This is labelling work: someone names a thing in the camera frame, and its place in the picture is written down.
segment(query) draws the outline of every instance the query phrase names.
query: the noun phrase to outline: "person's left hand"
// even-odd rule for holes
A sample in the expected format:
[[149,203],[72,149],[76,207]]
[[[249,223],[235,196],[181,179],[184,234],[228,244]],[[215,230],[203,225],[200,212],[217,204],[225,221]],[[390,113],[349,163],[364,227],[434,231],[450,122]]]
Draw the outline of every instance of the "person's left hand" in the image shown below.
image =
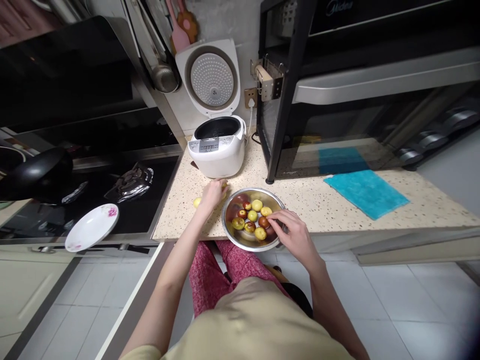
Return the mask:
[[203,188],[203,195],[201,196],[200,205],[198,208],[202,208],[203,211],[211,213],[222,200],[223,195],[229,190],[229,186],[223,187],[223,184],[227,184],[227,180],[216,178],[210,181]]

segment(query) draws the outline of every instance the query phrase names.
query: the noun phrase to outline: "hand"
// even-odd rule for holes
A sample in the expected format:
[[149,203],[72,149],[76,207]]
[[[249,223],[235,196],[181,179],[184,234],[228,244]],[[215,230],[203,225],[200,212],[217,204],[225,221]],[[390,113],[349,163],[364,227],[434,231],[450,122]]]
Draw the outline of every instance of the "hand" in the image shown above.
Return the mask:
[[224,187],[224,184],[227,184],[227,182],[227,180],[220,178],[210,181],[203,188],[203,195],[201,196],[201,202],[198,207],[210,214],[220,200],[222,200],[224,194],[229,190],[228,185]]
[[[314,269],[325,262],[317,253],[312,238],[310,237],[307,225],[293,211],[282,209],[266,217],[268,222],[275,230],[281,243],[292,253],[294,257],[307,269]],[[288,234],[285,233],[280,225],[275,221],[280,220],[288,228]]]

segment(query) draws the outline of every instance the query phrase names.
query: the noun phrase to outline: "countertop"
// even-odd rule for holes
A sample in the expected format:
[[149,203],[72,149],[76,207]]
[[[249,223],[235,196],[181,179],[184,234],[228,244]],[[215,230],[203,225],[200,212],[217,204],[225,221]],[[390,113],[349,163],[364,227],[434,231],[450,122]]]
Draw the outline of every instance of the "countertop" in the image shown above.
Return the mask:
[[[211,180],[191,162],[192,158],[186,150],[153,232],[153,240],[168,241],[180,237],[196,210],[194,199],[202,196],[203,187]],[[454,230],[480,226],[480,219],[417,172],[393,169],[376,173],[405,195],[410,203],[372,220],[327,185],[324,182],[326,176],[276,180],[268,185],[265,183],[267,166],[262,148],[250,141],[242,168],[228,179],[228,195],[246,187],[269,190],[300,216],[311,233],[317,234],[435,228]],[[204,227],[203,240],[226,238],[220,221],[222,206],[223,201]]]

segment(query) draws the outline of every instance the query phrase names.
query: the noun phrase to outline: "beige shirt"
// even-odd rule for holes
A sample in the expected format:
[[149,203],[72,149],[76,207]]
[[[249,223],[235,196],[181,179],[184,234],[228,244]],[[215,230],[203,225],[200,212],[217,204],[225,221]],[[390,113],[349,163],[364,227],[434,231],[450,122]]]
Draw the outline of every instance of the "beige shirt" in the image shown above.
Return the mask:
[[165,355],[141,346],[122,360],[349,359],[352,357],[271,281],[243,279],[203,312]]

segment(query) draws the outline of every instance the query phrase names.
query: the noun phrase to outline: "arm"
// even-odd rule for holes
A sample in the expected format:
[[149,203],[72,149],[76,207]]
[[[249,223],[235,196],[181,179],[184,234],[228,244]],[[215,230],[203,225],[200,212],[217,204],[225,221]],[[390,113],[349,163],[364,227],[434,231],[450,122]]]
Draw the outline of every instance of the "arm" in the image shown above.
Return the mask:
[[200,240],[200,233],[228,186],[226,180],[213,180],[204,189],[202,201],[165,261],[135,330],[120,358],[142,345],[153,345],[164,355],[169,347],[180,295]]
[[[356,360],[368,360],[369,355],[335,292],[325,261],[317,253],[305,223],[289,210],[280,210],[268,216],[280,241],[306,268],[310,275],[313,318],[330,336],[342,344]],[[274,219],[288,227],[288,234]]]

